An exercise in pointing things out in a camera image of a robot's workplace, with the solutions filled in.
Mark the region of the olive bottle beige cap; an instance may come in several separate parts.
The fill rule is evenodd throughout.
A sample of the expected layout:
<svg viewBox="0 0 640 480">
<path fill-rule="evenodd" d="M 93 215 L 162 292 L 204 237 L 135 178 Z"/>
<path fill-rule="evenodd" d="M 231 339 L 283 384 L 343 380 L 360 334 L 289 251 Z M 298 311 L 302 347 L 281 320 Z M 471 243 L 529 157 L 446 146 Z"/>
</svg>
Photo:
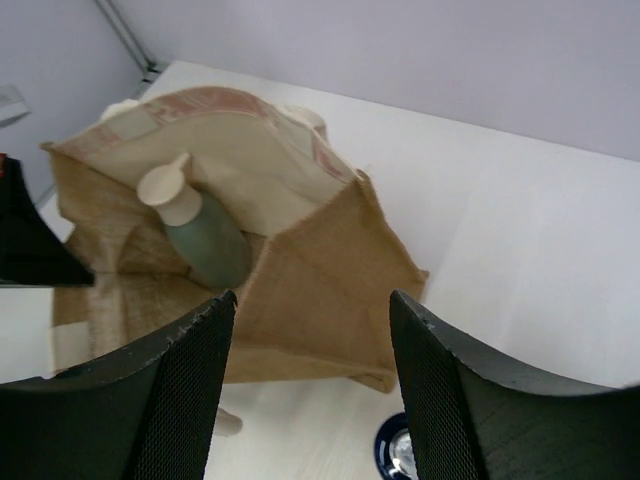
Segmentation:
<svg viewBox="0 0 640 480">
<path fill-rule="evenodd" d="M 192 166 L 192 155 L 182 153 L 149 170 L 137 197 L 156 211 L 171 245 L 204 284 L 237 288 L 250 273 L 251 248 L 225 206 L 194 186 Z"/>
</svg>

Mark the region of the orange bottle dark cap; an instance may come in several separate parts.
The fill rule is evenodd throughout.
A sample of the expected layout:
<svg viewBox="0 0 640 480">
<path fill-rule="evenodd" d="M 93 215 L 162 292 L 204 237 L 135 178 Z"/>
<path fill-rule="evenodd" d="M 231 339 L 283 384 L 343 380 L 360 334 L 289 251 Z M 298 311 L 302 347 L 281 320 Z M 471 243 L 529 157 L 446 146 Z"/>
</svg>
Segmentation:
<svg viewBox="0 0 640 480">
<path fill-rule="evenodd" d="M 388 418 L 374 441 L 374 460 L 385 480 L 418 480 L 408 419 L 405 412 Z"/>
</svg>

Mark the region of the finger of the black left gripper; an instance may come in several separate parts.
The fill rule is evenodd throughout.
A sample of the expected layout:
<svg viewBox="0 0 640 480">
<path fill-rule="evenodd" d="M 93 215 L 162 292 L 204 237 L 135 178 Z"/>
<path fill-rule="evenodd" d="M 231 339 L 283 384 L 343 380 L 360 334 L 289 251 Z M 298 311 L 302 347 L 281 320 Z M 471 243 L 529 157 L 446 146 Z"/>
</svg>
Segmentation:
<svg viewBox="0 0 640 480">
<path fill-rule="evenodd" d="M 1 286 L 89 287 L 86 268 L 41 218 L 28 193 L 21 162 L 1 155 Z"/>
</svg>

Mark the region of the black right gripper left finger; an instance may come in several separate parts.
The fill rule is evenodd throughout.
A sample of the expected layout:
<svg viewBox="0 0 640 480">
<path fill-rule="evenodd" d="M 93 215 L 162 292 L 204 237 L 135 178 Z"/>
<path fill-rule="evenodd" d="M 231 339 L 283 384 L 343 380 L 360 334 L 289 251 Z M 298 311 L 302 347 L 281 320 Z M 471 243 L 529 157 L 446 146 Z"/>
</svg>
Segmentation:
<svg viewBox="0 0 640 480">
<path fill-rule="evenodd" d="M 119 349 L 1 386 L 4 479 L 201 479 L 236 295 Z"/>
</svg>

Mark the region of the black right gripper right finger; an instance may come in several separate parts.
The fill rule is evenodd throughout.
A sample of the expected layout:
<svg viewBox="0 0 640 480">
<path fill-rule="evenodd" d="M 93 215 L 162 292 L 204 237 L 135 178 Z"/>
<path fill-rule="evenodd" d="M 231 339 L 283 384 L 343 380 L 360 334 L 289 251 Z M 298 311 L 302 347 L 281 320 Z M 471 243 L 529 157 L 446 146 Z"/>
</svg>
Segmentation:
<svg viewBox="0 0 640 480">
<path fill-rule="evenodd" d="M 389 316 L 419 478 L 638 478 L 638 386 L 533 367 L 401 290 Z"/>
</svg>

